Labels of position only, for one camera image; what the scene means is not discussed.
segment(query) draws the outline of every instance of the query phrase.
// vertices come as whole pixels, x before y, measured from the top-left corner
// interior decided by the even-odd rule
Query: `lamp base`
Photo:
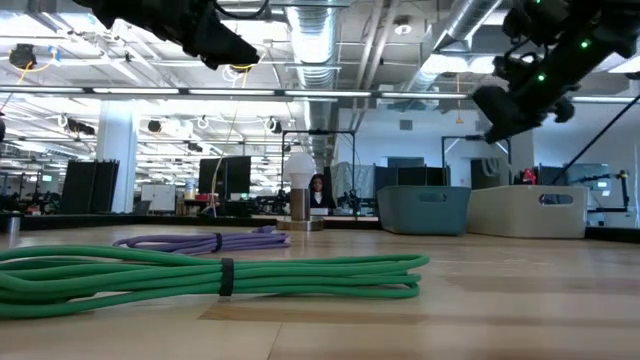
[[[277,228],[288,231],[321,231],[324,229],[324,220],[311,218],[308,221],[295,221],[287,218],[278,220]]]

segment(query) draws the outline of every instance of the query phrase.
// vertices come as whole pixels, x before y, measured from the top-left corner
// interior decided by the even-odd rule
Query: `whiteboard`
[[[175,185],[142,185],[142,201],[151,201],[150,211],[176,211]]]

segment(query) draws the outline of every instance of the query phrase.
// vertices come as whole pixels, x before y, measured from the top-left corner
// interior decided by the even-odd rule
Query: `workstation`
[[[640,14],[579,3],[0,4],[0,359],[639,358]]]

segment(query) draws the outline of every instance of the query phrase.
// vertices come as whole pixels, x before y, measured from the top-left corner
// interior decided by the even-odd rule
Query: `black velcro strap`
[[[233,259],[222,258],[220,259],[222,264],[222,278],[220,279],[220,296],[231,296],[233,293]]]
[[[216,236],[216,248],[211,252],[218,252],[222,249],[222,234],[215,233],[214,235]]]

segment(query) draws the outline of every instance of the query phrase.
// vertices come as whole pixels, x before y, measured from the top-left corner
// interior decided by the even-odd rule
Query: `purple rope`
[[[264,226],[250,233],[221,234],[218,251],[275,249],[289,247],[289,235],[274,233],[274,226]],[[147,235],[118,240],[113,246],[155,250],[174,254],[199,255],[216,252],[216,234]]]

